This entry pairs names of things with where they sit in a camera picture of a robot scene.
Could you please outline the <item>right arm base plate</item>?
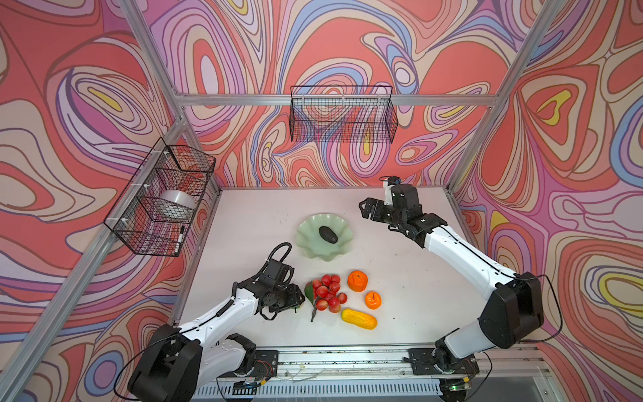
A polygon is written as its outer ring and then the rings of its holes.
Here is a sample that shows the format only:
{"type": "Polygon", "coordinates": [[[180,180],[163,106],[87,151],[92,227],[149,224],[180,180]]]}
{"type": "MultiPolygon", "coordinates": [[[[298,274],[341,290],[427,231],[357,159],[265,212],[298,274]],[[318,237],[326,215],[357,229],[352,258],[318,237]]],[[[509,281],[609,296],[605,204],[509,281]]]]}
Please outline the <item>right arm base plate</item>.
{"type": "Polygon", "coordinates": [[[403,362],[410,365],[413,375],[475,377],[480,373],[473,354],[466,358],[451,358],[434,348],[410,348],[407,353],[403,362]]]}

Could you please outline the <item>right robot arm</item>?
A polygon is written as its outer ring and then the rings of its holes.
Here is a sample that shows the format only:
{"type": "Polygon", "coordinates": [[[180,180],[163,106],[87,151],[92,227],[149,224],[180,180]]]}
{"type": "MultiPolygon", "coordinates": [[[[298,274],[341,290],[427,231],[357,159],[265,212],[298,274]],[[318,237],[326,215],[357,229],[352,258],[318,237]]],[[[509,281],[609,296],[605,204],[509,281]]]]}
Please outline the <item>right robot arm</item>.
{"type": "Polygon", "coordinates": [[[383,189],[383,199],[359,203],[363,218],[384,223],[388,230],[439,256],[486,302],[477,320],[435,342],[429,362],[436,370],[451,374],[474,353],[510,348],[542,327],[542,286],[536,276],[502,266],[461,238],[438,214],[426,213],[416,187],[389,176],[383,189]]]}

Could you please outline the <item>small orange tangerine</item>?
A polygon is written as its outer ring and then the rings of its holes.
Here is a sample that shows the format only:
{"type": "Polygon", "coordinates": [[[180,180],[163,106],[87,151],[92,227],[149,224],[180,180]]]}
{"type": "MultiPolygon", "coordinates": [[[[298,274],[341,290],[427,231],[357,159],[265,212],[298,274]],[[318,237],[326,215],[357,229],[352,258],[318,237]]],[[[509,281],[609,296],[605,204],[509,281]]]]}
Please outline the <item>small orange tangerine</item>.
{"type": "Polygon", "coordinates": [[[366,294],[364,302],[367,308],[377,310],[382,306],[382,298],[376,291],[370,291],[366,294]]]}

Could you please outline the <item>large orange fake fruit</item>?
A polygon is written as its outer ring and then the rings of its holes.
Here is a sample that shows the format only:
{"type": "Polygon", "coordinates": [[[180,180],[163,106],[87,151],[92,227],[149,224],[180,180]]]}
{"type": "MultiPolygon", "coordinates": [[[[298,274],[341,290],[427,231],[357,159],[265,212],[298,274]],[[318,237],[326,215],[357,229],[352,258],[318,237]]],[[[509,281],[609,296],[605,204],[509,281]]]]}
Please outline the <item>large orange fake fruit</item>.
{"type": "Polygon", "coordinates": [[[368,276],[362,271],[352,271],[347,279],[348,287],[355,292],[363,292],[368,287],[368,276]]]}

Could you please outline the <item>red lychee bunch with leaf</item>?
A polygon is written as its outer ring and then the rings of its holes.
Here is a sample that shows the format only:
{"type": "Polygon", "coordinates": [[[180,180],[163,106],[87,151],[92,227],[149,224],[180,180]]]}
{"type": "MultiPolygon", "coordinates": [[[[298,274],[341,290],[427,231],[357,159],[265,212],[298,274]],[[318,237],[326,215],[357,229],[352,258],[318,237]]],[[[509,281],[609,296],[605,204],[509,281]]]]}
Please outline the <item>red lychee bunch with leaf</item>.
{"type": "Polygon", "coordinates": [[[348,301],[347,294],[342,292],[342,278],[336,274],[326,274],[306,283],[304,296],[312,306],[312,323],[319,312],[340,313],[348,301]]]}

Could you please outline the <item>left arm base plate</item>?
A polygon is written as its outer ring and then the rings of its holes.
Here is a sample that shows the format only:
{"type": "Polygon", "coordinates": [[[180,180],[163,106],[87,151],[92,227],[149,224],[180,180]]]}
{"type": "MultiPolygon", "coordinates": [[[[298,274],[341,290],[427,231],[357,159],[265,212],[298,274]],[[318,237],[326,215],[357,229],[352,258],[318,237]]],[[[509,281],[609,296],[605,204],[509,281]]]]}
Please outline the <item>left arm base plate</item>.
{"type": "Polygon", "coordinates": [[[255,381],[269,380],[278,374],[279,351],[260,349],[250,363],[242,363],[236,371],[221,375],[223,379],[253,378],[255,381]]]}

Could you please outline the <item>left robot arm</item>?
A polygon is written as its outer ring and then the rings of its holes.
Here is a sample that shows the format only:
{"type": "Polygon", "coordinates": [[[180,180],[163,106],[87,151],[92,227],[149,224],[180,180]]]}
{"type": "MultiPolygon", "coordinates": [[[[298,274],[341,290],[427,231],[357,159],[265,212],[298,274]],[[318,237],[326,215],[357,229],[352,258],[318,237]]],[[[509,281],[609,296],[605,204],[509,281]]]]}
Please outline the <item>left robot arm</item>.
{"type": "Polygon", "coordinates": [[[272,321],[306,301],[292,284],[295,269],[270,258],[250,278],[232,285],[228,298],[178,327],[161,326],[142,350],[127,380],[138,401],[189,401],[195,391],[221,375],[249,375],[256,365],[256,344],[233,330],[260,315],[272,321]]]}

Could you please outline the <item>dark fake avocado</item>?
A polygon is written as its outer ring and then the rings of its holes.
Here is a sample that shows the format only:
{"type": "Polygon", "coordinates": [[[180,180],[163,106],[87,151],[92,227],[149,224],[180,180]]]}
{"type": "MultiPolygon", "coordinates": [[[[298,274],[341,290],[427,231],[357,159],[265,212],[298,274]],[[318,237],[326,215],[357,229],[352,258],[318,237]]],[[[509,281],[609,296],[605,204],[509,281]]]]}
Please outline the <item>dark fake avocado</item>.
{"type": "Polygon", "coordinates": [[[333,231],[332,228],[325,225],[320,226],[318,228],[318,233],[319,233],[319,236],[327,243],[330,243],[330,244],[338,243],[338,235],[333,231]]]}

